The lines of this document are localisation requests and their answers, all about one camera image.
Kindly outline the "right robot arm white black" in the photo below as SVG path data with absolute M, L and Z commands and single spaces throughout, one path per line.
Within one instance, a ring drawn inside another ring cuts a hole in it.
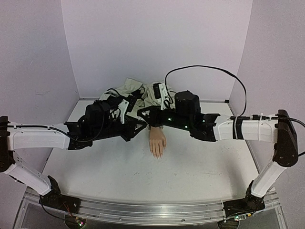
M 252 140 L 274 144 L 274 155 L 253 180 L 244 198 L 224 202 L 227 217 L 265 208 L 264 197 L 280 175 L 298 161 L 297 134 L 286 110 L 275 115 L 226 116 L 202 114 L 200 100 L 189 91 L 176 93 L 175 107 L 149 106 L 137 115 L 150 126 L 187 130 L 201 141 Z

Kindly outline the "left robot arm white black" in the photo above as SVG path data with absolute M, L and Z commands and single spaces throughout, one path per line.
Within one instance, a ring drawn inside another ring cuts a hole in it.
M 146 122 L 128 116 L 131 105 L 123 100 L 119 105 L 95 101 L 86 106 L 85 114 L 76 122 L 58 125 L 22 125 L 0 118 L 0 171 L 35 190 L 53 208 L 64 205 L 57 181 L 28 166 L 14 154 L 23 148 L 58 148 L 81 150 L 94 141 L 120 136 L 126 142 L 146 126 Z

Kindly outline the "mannequin hand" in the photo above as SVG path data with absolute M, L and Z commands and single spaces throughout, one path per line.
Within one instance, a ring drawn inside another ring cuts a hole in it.
M 166 144 L 166 137 L 163 130 L 160 127 L 150 127 L 149 148 L 155 158 L 162 158 Z

